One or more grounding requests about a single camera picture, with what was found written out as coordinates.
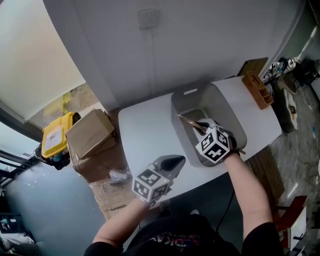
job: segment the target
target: white table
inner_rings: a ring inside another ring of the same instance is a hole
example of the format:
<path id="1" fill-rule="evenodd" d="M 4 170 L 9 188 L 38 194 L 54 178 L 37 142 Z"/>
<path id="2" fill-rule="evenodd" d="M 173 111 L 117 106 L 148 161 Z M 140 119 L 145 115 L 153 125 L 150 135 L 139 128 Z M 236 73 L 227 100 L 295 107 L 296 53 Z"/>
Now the white table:
<path id="1" fill-rule="evenodd" d="M 234 77 L 213 84 L 230 104 L 247 136 L 243 149 L 246 155 L 241 156 L 245 161 L 276 139 L 282 130 L 273 109 L 260 110 L 241 79 Z M 133 176 L 160 156 L 186 156 L 171 122 L 171 95 L 127 107 L 119 113 L 122 145 Z M 186 159 L 172 191 L 161 201 L 199 187 L 226 172 L 223 163 L 214 167 L 194 167 Z"/>

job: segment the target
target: yellow box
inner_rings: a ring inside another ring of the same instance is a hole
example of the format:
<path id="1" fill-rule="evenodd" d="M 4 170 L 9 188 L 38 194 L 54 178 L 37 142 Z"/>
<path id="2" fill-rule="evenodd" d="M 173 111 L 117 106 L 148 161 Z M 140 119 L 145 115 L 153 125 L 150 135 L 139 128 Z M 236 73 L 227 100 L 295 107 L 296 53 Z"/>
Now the yellow box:
<path id="1" fill-rule="evenodd" d="M 66 132 L 73 125 L 73 116 L 73 112 L 65 114 L 42 130 L 41 154 L 44 158 L 55 156 L 67 148 Z"/>

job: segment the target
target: black cable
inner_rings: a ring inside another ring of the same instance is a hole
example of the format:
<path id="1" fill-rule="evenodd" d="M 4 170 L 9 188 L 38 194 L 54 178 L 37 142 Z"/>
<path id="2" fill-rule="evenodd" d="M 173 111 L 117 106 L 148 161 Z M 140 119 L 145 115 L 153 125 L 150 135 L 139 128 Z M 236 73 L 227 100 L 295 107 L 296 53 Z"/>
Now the black cable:
<path id="1" fill-rule="evenodd" d="M 218 234 L 219 234 L 219 232 L 218 232 L 219 227 L 220 227 L 221 223 L 224 221 L 224 218 L 226 217 L 226 215 L 227 215 L 227 213 L 228 213 L 228 211 L 229 211 L 229 208 L 230 208 L 230 205 L 231 205 L 232 200 L 234 199 L 234 196 L 235 196 L 235 190 L 233 189 L 233 190 L 232 190 L 232 195 L 231 195 L 230 201 L 229 201 L 229 203 L 228 203 L 228 206 L 227 206 L 227 208 L 226 208 L 226 210 L 225 210 L 225 213 L 224 213 L 224 215 L 222 216 L 221 220 L 219 221 L 218 225 L 216 226 L 215 231 L 216 231 Z"/>

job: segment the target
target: person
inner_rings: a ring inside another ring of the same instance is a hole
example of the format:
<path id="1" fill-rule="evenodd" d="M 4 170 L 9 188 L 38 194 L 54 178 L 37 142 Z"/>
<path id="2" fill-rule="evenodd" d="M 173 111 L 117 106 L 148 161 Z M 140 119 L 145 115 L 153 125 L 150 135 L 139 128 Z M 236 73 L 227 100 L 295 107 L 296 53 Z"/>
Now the person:
<path id="1" fill-rule="evenodd" d="M 264 188 L 237 153 L 230 153 L 224 159 L 224 164 L 243 215 L 241 254 L 284 255 Z M 135 198 L 100 228 L 84 255 L 120 255 L 123 243 L 148 210 L 147 203 Z M 231 243 L 224 241 L 211 229 L 205 217 L 198 214 L 157 219 L 140 229 L 123 253 L 126 256 L 205 254 L 240 255 Z"/>

